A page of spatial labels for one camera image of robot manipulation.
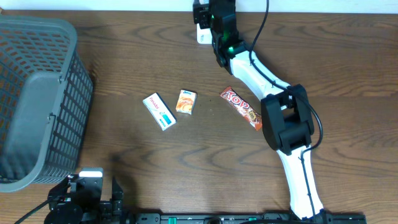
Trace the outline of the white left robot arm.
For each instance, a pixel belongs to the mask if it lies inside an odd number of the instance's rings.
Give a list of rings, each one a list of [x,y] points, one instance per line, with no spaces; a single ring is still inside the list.
[[[131,223],[123,210],[123,191],[113,182],[113,194],[101,200],[103,175],[88,171],[69,175],[48,194],[50,213],[45,223]]]

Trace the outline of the red chocolate bar wrapper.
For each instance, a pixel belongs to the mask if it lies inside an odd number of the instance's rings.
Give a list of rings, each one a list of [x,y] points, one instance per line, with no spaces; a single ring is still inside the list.
[[[243,100],[230,86],[220,93],[236,111],[256,130],[262,128],[262,117],[251,105]]]

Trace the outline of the orange small carton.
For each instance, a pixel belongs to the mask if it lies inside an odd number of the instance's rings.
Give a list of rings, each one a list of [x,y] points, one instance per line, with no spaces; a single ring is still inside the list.
[[[179,113],[192,114],[196,99],[197,93],[188,90],[181,90],[176,105],[176,111]]]

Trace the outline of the white blue medicine box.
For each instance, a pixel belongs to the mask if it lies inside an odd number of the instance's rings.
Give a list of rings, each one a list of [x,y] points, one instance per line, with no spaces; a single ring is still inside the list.
[[[177,123],[175,116],[158,93],[151,94],[142,102],[163,131]]]

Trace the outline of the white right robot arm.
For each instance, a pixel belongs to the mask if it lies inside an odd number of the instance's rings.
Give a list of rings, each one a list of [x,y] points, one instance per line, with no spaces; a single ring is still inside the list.
[[[193,2],[193,21],[208,29],[218,64],[241,80],[261,102],[262,132],[269,147],[278,153],[290,192],[290,209],[302,221],[316,222],[323,211],[312,173],[310,153],[317,112],[308,102],[302,85],[277,78],[254,53],[237,28],[236,3],[232,0]]]

